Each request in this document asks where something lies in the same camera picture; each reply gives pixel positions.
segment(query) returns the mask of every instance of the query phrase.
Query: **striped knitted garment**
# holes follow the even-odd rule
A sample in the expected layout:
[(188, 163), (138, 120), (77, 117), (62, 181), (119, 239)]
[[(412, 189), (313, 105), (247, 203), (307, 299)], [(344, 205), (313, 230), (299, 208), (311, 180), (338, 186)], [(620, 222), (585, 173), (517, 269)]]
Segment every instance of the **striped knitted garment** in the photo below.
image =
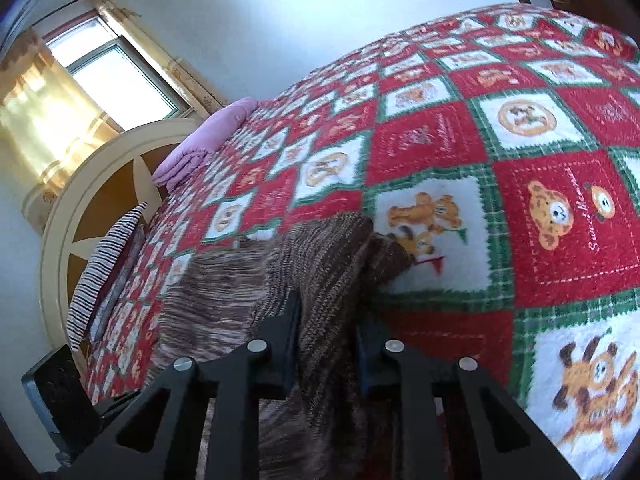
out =
[(299, 290), (298, 380), (287, 400), (260, 402), (260, 477), (353, 478), (386, 423), (383, 408), (358, 394), (354, 327), (376, 287), (409, 266), (399, 244), (353, 212), (302, 222), (269, 242), (244, 238), (239, 249), (196, 254), (167, 293), (147, 381), (179, 356), (205, 361), (232, 351)]
[(66, 318), (66, 334), (69, 346), (74, 352), (80, 348), (87, 332), (98, 304), (100, 290), (109, 280), (120, 253), (135, 231), (145, 208), (146, 202), (135, 206), (111, 226), (107, 234), (96, 244), (94, 253), (80, 275)]

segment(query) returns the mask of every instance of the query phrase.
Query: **screw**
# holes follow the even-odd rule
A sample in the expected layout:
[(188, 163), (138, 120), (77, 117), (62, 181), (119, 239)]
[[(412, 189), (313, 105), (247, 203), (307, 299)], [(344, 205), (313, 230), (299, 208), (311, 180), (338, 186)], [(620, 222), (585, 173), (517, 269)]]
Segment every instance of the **screw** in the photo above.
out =
[(478, 368), (478, 361), (472, 357), (463, 357), (458, 361), (458, 366), (467, 372), (473, 372)]
[(246, 344), (246, 348), (249, 352), (262, 352), (267, 349), (267, 342), (264, 339), (251, 339)]
[(174, 361), (174, 368), (179, 372), (188, 370), (192, 366), (193, 366), (193, 361), (191, 361), (191, 359), (189, 359), (188, 357), (178, 357)]
[(385, 343), (385, 348), (394, 354), (404, 350), (404, 343), (399, 339), (390, 339)]

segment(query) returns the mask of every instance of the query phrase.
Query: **striped pillow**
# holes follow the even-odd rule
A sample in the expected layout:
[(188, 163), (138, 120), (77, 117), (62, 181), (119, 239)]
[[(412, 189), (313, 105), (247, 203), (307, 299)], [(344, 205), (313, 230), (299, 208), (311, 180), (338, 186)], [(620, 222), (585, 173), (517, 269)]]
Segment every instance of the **striped pillow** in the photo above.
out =
[(145, 207), (146, 202), (136, 206), (121, 216), (109, 229), (109, 232), (95, 246), (94, 254), (89, 258), (78, 280), (66, 318), (66, 334), (69, 338), (69, 346), (74, 352), (78, 351), (84, 339), (98, 303), (100, 290), (109, 279), (120, 253), (142, 218)]

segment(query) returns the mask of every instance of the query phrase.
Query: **bed sheet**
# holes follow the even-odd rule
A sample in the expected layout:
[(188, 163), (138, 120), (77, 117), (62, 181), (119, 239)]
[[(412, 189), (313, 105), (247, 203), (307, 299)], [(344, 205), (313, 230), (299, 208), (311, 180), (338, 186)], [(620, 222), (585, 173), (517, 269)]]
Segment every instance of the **bed sheet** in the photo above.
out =
[(162, 206), (91, 358), (92, 400), (142, 385), (194, 253), (362, 210), (415, 257), (377, 305), (396, 335), (478, 359), (583, 478), (606, 475), (640, 427), (639, 106), (631, 38), (523, 4), (314, 70)]

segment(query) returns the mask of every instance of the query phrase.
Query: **curtain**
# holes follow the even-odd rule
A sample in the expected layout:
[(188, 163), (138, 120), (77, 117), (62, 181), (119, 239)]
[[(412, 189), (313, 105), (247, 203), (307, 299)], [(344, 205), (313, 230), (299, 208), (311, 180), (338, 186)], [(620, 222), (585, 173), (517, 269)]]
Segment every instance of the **curtain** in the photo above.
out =
[(120, 129), (32, 30), (0, 63), (0, 177), (41, 233), (78, 166)]
[(140, 15), (122, 6), (121, 0), (91, 0), (101, 18), (117, 35), (126, 38), (176, 92), (206, 119), (226, 105), (216, 91), (187, 62), (171, 56), (140, 21)]

